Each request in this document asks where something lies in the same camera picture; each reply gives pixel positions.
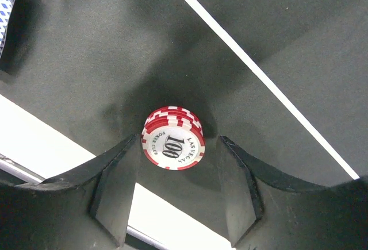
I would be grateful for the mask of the red chip stack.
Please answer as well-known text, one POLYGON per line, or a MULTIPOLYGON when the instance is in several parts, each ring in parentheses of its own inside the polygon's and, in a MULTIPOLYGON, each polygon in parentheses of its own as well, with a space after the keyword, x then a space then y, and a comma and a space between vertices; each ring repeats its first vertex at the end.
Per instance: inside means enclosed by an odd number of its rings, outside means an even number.
POLYGON ((174 171, 196 166, 205 154, 199 118, 179 106, 161 107, 147 117, 141 145, 151 163, 174 171))

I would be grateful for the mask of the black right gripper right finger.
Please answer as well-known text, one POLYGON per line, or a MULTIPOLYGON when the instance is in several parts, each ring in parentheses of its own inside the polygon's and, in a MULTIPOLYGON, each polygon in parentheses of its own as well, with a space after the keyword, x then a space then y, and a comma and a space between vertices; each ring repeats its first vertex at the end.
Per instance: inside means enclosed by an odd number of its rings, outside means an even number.
POLYGON ((314 184, 217 140, 228 239, 235 249, 366 249, 367 177, 314 184))

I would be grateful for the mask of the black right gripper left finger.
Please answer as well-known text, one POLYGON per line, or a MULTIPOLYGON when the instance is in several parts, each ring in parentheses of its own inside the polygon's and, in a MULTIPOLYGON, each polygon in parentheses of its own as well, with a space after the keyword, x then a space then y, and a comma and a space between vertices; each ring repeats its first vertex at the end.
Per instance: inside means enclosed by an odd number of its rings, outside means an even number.
POLYGON ((140 140, 39 184, 1 182, 2 249, 121 249, 132 206, 140 140))

